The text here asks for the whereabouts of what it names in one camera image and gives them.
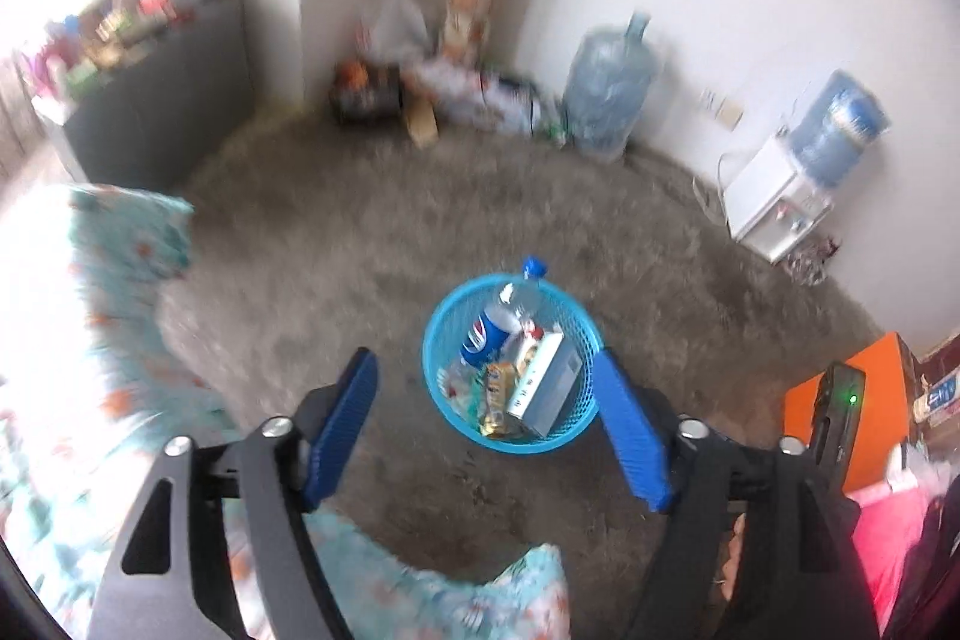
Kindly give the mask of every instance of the pepsi label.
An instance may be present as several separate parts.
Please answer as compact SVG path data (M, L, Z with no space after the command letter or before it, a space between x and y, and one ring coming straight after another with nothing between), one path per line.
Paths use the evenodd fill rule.
M460 348L460 355L470 366L479 369L496 356L508 338L510 332L493 325L487 314L481 313L470 326L467 339Z

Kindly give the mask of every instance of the basket rim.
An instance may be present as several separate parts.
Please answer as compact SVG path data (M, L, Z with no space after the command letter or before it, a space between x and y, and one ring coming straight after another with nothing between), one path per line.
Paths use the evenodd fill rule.
M515 280L520 277L517 274L507 274L505 272L498 272L494 274L483 275L482 277L475 277L472 280L467 280L467 282L462 283L458 287L455 287L454 290L448 293L448 295L443 298L443 301L437 305L437 308L433 311L430 320L427 322L426 331L424 332L424 343L421 345L421 368L424 372L424 383L426 384L426 389L430 394L430 398L433 400L433 403L437 410L440 410L440 414L446 419L446 422L450 424L454 429L462 434L467 439L475 442L477 445L480 445L484 448L489 448L493 451L499 451L500 453L513 453L514 455L531 455L531 453L547 453L548 451L556 450L557 448L563 447L571 440L579 437L590 424L592 424L594 418L597 415L597 403L596 399L590 397L589 406L587 410L584 411L584 414L580 419L568 429L566 432L556 437L554 439L539 439L536 442L510 442L507 440L500 439L489 439L488 437L483 437L480 432L474 431L463 418L460 418L457 413L450 407L445 396L440 392L440 386L435 381L430 379L430 370L429 370L429 357L427 346L432 345L437 338L437 333L440 330L440 324L443 323L446 314L450 311L459 301L467 295L470 295L477 290L483 289L484 287L491 287L499 283L507 283L510 280ZM597 328L597 325L593 322L593 319L587 314L587 311L581 306L580 302L574 299L569 293L564 292L559 289L557 286L549 283L546 280L540 280L539 285L548 290L550 295L554 298L560 300L563 303L563 306L570 309L573 313L573 316L578 319L584 331L587 333L589 342L592 343L592 348L594 348L594 355L599 353L603 349L603 338L600 335L600 330Z

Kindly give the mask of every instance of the plastic basket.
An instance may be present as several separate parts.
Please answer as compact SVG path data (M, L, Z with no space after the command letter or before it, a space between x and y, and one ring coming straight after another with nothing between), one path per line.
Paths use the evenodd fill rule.
M509 440L483 437L450 407L437 383L438 372L455 359L470 326L483 307L510 280L517 279L520 278L508 274L478 277L464 283L440 302L424 335L424 379L430 398L440 413L464 437L501 453L545 453L578 437L597 414L597 405L593 400L592 367L593 357L603 349L600 332L587 311L558 287L541 281L544 301L536 319L544 327L560 324L563 333L576 345L577 352L584 360L584 367L548 437L536 437L533 434Z

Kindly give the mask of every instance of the metal bolt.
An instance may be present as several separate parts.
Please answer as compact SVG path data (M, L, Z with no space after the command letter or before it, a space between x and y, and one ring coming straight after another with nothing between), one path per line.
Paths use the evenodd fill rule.
M263 432L264 437L283 437L285 434L290 434L293 428L294 422L292 420L280 416L267 421L261 432Z
M190 437L184 437L184 435L181 434L163 446L163 453L166 453L167 456L182 456L192 447L193 443L190 442Z
M696 418L685 418L685 420L680 421L678 431L681 437L687 439L706 439L710 434L709 426Z
M778 444L787 456L803 456L806 453L806 445L797 437L781 437Z

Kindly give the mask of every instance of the crumpled plastic bag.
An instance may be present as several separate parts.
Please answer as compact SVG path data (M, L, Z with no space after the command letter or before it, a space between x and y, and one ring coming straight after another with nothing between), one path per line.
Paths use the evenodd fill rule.
M424 12L414 0L380 0L360 17L357 47L381 66L421 61L430 52Z

